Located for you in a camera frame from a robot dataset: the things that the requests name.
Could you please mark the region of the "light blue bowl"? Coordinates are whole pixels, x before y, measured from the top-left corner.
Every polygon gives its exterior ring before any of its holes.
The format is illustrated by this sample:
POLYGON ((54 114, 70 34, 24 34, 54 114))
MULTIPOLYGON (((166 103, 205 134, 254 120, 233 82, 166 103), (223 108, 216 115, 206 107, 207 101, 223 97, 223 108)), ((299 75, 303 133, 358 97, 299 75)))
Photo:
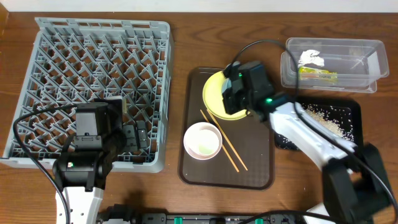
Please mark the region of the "light blue bowl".
POLYGON ((228 88, 231 88, 233 82, 238 79, 238 68, 241 63, 239 61, 229 64, 223 71, 225 81, 222 84, 221 92, 224 93, 228 88))

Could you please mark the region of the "green yellow snack wrapper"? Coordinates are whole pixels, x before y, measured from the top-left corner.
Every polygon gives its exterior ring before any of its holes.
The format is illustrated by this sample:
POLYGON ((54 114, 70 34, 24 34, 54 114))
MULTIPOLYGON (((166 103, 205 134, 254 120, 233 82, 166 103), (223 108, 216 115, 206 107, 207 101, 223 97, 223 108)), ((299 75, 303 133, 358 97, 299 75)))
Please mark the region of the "green yellow snack wrapper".
POLYGON ((320 80, 330 83, 338 82, 338 74, 336 72, 310 67, 300 67, 298 71, 301 80, 320 80))

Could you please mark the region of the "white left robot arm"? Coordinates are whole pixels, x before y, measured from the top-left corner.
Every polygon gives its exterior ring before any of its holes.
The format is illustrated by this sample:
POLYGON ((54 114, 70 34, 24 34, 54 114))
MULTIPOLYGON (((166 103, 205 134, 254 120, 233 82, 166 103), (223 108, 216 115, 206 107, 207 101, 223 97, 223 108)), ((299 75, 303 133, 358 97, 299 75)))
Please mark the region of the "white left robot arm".
POLYGON ((76 108, 73 151, 63 149, 53 164, 57 223, 95 223, 103 199, 106 177, 124 152, 138 150, 136 128, 123 124, 127 112, 121 96, 81 103, 76 108))

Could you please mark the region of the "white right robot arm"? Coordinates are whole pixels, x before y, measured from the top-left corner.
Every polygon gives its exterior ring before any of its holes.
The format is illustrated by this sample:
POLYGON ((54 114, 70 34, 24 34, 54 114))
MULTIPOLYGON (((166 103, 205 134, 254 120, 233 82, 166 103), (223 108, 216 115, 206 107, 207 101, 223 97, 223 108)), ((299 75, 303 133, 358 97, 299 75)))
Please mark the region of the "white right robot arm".
POLYGON ((379 150, 341 138, 312 118, 289 95, 276 94, 261 62, 229 64, 223 71, 225 111, 246 109, 268 121, 322 172, 323 202, 300 212, 307 223, 371 223, 397 201, 379 150))

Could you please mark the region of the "pink white bowl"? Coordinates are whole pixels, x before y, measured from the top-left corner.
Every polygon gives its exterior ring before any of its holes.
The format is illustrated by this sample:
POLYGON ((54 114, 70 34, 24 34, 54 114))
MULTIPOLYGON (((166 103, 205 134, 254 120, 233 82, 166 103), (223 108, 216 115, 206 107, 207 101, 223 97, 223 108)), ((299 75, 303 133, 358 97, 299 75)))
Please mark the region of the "pink white bowl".
POLYGON ((185 152, 197 160, 212 159, 221 150, 215 132, 215 126, 206 122, 191 125, 183 136, 185 152))

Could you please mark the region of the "pile of rice scraps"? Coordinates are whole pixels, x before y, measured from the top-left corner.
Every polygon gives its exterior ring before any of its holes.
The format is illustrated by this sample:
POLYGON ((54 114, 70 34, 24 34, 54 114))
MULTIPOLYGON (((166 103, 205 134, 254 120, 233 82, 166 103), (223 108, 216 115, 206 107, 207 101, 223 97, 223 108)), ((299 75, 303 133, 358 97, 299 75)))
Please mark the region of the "pile of rice scraps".
POLYGON ((302 103, 302 107, 313 119, 337 136, 352 142, 356 141, 354 123, 349 108, 310 103, 302 103))

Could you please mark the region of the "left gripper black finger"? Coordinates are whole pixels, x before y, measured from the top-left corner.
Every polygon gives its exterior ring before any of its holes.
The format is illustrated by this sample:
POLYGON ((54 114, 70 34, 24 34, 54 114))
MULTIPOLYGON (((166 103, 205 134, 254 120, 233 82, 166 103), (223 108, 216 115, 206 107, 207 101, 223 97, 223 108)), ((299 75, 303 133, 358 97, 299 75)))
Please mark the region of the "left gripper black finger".
POLYGON ((132 125, 124 125, 123 133, 126 136, 126 145, 124 147, 124 152, 136 152, 139 149, 136 128, 132 125))
POLYGON ((144 121, 136 121, 137 137, 139 140, 139 148, 147 149, 149 146, 149 139, 146 129, 146 124, 144 121))

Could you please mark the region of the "white napkin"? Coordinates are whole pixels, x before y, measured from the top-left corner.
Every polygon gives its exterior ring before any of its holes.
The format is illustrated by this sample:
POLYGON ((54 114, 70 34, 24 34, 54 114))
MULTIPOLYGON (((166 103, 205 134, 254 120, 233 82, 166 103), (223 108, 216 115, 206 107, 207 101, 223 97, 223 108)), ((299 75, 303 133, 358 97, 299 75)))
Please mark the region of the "white napkin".
POLYGON ((298 60, 298 66, 303 67, 304 65, 314 64, 319 67, 324 67, 325 60, 324 60, 324 58, 320 57, 319 55, 320 55, 320 51, 317 51, 317 50, 303 51, 298 60))

